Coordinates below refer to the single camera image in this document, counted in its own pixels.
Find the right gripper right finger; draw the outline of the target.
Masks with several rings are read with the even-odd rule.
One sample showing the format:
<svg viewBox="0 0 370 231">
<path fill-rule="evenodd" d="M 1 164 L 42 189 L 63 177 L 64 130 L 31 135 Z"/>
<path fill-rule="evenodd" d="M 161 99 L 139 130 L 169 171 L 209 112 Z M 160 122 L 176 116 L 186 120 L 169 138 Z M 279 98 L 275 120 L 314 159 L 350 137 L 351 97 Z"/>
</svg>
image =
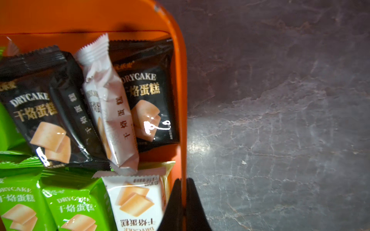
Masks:
<svg viewBox="0 0 370 231">
<path fill-rule="evenodd" d="M 212 231 L 192 178 L 187 178 L 186 230 Z"/>
</svg>

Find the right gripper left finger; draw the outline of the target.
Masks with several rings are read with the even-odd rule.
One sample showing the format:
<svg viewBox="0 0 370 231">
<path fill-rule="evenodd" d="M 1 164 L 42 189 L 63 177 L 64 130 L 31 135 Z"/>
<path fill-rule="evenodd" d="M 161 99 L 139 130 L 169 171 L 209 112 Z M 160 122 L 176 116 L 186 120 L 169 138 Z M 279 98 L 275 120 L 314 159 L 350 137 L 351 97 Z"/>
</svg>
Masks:
<svg viewBox="0 0 370 231">
<path fill-rule="evenodd" d="M 183 205 L 181 180 L 174 182 L 168 205 L 157 231 L 182 231 Z"/>
</svg>

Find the white cookie packet front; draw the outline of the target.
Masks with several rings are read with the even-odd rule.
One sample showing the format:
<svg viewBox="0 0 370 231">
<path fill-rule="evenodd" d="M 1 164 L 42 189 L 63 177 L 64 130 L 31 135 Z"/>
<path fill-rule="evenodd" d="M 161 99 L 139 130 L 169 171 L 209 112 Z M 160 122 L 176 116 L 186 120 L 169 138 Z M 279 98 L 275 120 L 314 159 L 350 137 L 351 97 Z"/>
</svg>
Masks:
<svg viewBox="0 0 370 231">
<path fill-rule="evenodd" d="M 132 176 L 98 171 L 110 198 L 118 231 L 156 231 L 163 219 L 166 195 L 161 179 L 165 167 L 139 170 Z"/>
</svg>

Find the yellow cookie packet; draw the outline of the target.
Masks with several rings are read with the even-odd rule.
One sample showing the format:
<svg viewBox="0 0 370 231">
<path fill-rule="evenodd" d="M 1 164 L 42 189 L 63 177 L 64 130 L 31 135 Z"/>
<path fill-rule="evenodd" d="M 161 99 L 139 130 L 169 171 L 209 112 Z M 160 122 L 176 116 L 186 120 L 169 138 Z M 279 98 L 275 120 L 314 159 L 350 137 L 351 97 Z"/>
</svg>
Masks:
<svg viewBox="0 0 370 231">
<path fill-rule="evenodd" d="M 158 167 L 164 167 L 166 169 L 165 174 L 161 174 L 161 179 L 164 186 L 164 192 L 166 197 L 166 202 L 168 203 L 171 195 L 171 186 L 170 186 L 170 180 L 171 180 L 171 171 L 173 167 L 175 166 L 175 161 L 166 161 L 166 162 L 140 162 L 138 165 L 139 170 L 144 169 L 152 169 L 152 168 L 158 168 Z"/>
</svg>

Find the white pink cookie packet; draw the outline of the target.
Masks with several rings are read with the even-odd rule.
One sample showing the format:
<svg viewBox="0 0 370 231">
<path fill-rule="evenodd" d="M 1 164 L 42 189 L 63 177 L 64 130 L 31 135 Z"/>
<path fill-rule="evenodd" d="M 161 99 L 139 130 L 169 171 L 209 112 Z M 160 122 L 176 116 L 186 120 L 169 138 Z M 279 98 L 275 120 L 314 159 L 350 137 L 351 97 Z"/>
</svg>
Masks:
<svg viewBox="0 0 370 231">
<path fill-rule="evenodd" d="M 82 89 L 113 169 L 134 175 L 139 152 L 134 123 L 121 78 L 109 56 L 109 37 L 103 34 L 75 55 L 82 65 Z"/>
</svg>

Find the black cookie packet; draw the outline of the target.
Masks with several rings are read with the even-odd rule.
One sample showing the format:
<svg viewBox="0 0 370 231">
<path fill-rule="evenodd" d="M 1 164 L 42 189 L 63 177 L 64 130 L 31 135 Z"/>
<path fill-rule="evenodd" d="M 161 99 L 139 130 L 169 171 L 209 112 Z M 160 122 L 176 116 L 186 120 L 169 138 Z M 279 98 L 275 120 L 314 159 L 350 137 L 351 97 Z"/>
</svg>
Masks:
<svg viewBox="0 0 370 231">
<path fill-rule="evenodd" d="M 109 56 L 129 102 L 139 152 L 178 143 L 171 39 L 111 40 Z"/>
<path fill-rule="evenodd" d="M 73 55 L 57 46 L 1 60 L 1 103 L 46 168 L 109 169 L 82 80 Z"/>
</svg>

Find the orange plastic storage tray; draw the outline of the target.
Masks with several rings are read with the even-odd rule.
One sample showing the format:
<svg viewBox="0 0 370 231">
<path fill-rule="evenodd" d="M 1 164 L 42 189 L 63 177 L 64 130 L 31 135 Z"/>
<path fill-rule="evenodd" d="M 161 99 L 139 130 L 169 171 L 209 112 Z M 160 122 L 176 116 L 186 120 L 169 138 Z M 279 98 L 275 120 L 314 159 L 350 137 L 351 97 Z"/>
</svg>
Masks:
<svg viewBox="0 0 370 231">
<path fill-rule="evenodd" d="M 143 161 L 174 160 L 171 191 L 181 180 L 183 230 L 186 228 L 187 178 L 187 51 L 179 25 L 157 1 L 1 1 L 1 46 L 12 41 L 22 53 L 57 45 L 74 54 L 102 34 L 111 39 L 171 38 L 171 77 L 178 144 L 141 154 Z"/>
</svg>

